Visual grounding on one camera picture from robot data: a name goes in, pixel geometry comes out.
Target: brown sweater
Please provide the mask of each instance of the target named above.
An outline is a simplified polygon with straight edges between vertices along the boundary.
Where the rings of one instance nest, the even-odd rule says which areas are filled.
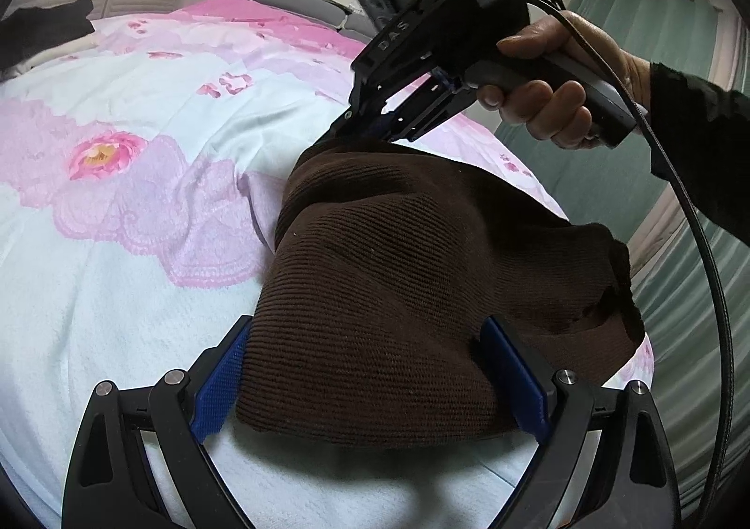
[[[409,447],[515,427],[477,335],[501,313],[556,368],[604,383],[644,325],[628,252],[477,167],[327,142],[293,171],[237,413],[258,430]]]

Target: pink flower print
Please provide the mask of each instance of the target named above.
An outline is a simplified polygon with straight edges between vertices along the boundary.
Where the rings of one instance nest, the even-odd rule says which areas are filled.
[[[231,96],[236,96],[239,92],[245,91],[249,86],[252,86],[253,79],[248,75],[231,75],[229,72],[225,72],[219,78],[221,86],[226,88],[226,91]]]
[[[68,166],[71,180],[106,178],[128,168],[145,148],[143,138],[126,131],[110,131],[78,144]]]
[[[179,60],[181,57],[181,53],[171,51],[149,51],[150,60]]]
[[[199,96],[211,96],[213,99],[221,97],[221,92],[212,82],[207,82],[205,85],[201,85],[196,93]]]
[[[145,34],[145,30],[138,30],[140,26],[144,26],[148,23],[147,20],[129,21],[127,27],[131,30],[135,30],[138,34]]]

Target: white bedsheet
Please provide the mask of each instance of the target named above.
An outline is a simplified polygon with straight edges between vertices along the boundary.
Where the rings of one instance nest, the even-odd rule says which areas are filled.
[[[361,45],[213,0],[96,23],[99,46],[0,85],[0,463],[50,528],[94,385],[152,385],[252,314],[284,179],[342,111]],[[415,146],[560,208],[463,116]],[[651,383],[648,340],[613,376]],[[155,439],[149,458],[190,526]],[[371,453],[258,434],[207,441],[259,529],[483,529],[535,443]]]

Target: blue gripper pad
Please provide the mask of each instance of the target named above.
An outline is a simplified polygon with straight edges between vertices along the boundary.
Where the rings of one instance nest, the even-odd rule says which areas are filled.
[[[237,400],[242,357],[245,355],[245,344],[248,342],[249,334],[250,325],[247,325],[216,364],[216,368],[195,397],[195,413],[190,430],[201,444],[207,436],[219,432]]]
[[[508,397],[518,426],[540,444],[552,432],[547,419],[547,401],[539,383],[518,355],[513,344],[494,318],[487,318],[479,331],[479,344],[490,362],[495,387]]]

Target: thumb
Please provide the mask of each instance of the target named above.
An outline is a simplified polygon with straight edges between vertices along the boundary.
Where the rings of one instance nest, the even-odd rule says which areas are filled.
[[[552,15],[547,15],[526,26],[518,34],[504,38],[497,47],[503,55],[531,60],[545,53],[557,51],[569,39],[570,33],[565,26]]]

